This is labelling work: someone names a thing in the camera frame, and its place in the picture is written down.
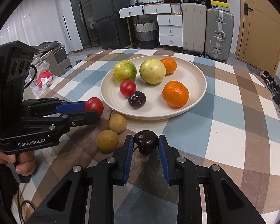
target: black cable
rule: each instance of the black cable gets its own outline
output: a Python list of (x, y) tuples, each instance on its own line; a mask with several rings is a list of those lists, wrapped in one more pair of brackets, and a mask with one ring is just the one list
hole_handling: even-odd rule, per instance
[(18, 199), (18, 212), (19, 212), (19, 218), (20, 218), (20, 222), (21, 224), (25, 224), (24, 218), (23, 218), (23, 214), (22, 214), (22, 208), (24, 206), (25, 203), (29, 204), (32, 209), (35, 211), (35, 207), (34, 205), (28, 201), (28, 200), (24, 200), (21, 204), (20, 204), (20, 188), (18, 188), (18, 193), (17, 193), (17, 199)]
[(27, 87), (29, 87), (29, 85), (33, 82), (33, 80), (35, 79), (36, 77), (36, 67), (34, 65), (31, 64), (30, 68), (33, 68), (35, 73), (34, 73), (34, 76), (32, 77), (31, 81), (28, 82), (28, 84), (24, 87), (24, 89), (26, 89)]

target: human hand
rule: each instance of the human hand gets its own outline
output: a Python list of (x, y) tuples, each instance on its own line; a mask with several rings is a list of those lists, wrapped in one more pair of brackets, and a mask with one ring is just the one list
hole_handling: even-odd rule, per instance
[[(0, 149), (0, 163), (8, 166), (9, 163), (15, 163), (16, 158), (15, 154), (6, 155)], [(22, 174), (23, 176), (28, 176), (33, 173), (35, 170), (36, 157), (34, 155), (34, 151), (30, 152), (22, 152), (18, 155), (19, 165), (16, 166), (16, 171), (18, 174)]]

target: orange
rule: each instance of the orange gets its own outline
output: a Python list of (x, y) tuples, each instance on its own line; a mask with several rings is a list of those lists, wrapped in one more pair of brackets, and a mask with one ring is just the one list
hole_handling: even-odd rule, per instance
[(162, 92), (163, 99), (172, 107), (184, 106), (189, 100), (189, 91), (178, 81), (168, 82)]
[(168, 57), (168, 58), (164, 58), (164, 59), (161, 59), (161, 62), (164, 64), (165, 68), (166, 68), (166, 74), (169, 74), (169, 73), (172, 73), (176, 70), (176, 61), (171, 58), (171, 57)]

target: dark cherry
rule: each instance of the dark cherry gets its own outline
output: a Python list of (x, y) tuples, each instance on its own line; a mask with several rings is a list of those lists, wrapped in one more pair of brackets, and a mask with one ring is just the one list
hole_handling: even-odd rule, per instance
[(140, 107), (142, 107), (145, 102), (146, 102), (146, 97), (145, 94), (143, 92), (140, 91), (136, 91), (133, 92), (129, 98), (127, 99), (127, 101), (129, 102), (129, 105), (134, 108), (134, 109), (138, 109)]
[(158, 136), (151, 130), (142, 130), (134, 135), (134, 143), (141, 154), (149, 155), (158, 146)]

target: plate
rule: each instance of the plate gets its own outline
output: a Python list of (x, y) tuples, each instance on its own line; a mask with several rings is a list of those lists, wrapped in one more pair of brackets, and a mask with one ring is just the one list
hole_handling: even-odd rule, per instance
[[(175, 72), (166, 75), (162, 82), (159, 84), (149, 84), (140, 77), (139, 68), (142, 62), (151, 58), (161, 60), (167, 57), (172, 57), (176, 61), (177, 69)], [(144, 106), (139, 109), (133, 109), (129, 105), (127, 98), (120, 93), (120, 83), (113, 79), (113, 69), (107, 73), (101, 83), (101, 96), (104, 102), (110, 108), (123, 115), (135, 119), (167, 119), (188, 111), (194, 107), (205, 94), (207, 86), (205, 76), (202, 71), (191, 62), (168, 55), (147, 55), (130, 59), (129, 61), (137, 68), (135, 83), (137, 91), (143, 92), (146, 96), (146, 103)], [(166, 83), (174, 80), (184, 84), (190, 93), (188, 102), (180, 108), (169, 106), (162, 97), (162, 91)]]

